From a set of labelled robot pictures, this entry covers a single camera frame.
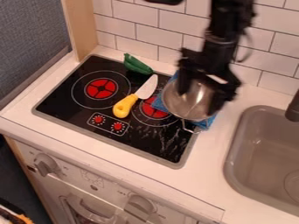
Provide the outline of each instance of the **toy stove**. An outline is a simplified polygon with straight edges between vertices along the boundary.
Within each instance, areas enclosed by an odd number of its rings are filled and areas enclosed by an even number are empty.
[[[40,102],[34,112],[158,163],[181,165],[195,137],[182,129],[175,116],[151,107],[169,79],[157,75],[156,92],[145,101],[138,100],[129,116],[119,119],[113,115],[112,107],[134,93],[149,76],[128,71],[120,62],[91,56]]]

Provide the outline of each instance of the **yellow knife handle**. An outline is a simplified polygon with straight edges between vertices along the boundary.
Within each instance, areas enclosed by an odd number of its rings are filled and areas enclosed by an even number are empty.
[[[117,102],[113,106],[113,114],[119,118],[124,118],[129,115],[129,111],[132,109],[133,105],[138,100],[136,94],[130,94],[126,98]]]

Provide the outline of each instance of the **faucet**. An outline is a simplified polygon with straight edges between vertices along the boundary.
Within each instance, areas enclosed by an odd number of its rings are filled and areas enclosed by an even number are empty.
[[[299,122],[299,89],[297,90],[292,102],[289,104],[285,116],[291,122]]]

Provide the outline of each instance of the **toy kitchen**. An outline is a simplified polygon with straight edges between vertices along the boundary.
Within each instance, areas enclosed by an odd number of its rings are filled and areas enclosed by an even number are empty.
[[[293,96],[244,84],[197,131],[152,107],[177,68],[136,56],[157,84],[120,118],[114,105],[150,77],[97,45],[92,10],[64,1],[73,50],[0,113],[53,223],[298,223],[299,125],[284,116]]]

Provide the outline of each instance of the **white countertop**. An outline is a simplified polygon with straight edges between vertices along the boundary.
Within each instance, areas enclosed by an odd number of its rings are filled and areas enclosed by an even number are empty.
[[[99,46],[94,53],[120,61],[123,57],[123,52]],[[150,59],[142,61],[158,72],[173,74],[176,71],[168,64]],[[81,159],[86,165],[110,173],[115,171],[119,173],[119,179],[135,181],[141,188],[194,213],[201,213],[199,200],[208,202],[225,210],[222,221],[227,224],[299,223],[299,218],[294,215],[235,192],[222,172],[240,114],[254,105],[285,109],[291,101],[290,95],[244,85],[240,88],[238,99],[227,103],[212,127],[198,136],[183,168],[173,170],[32,114],[31,109],[78,65],[69,54],[32,83],[1,111],[1,131],[33,146]],[[202,214],[219,215],[217,212],[212,214],[209,208],[202,209]]]

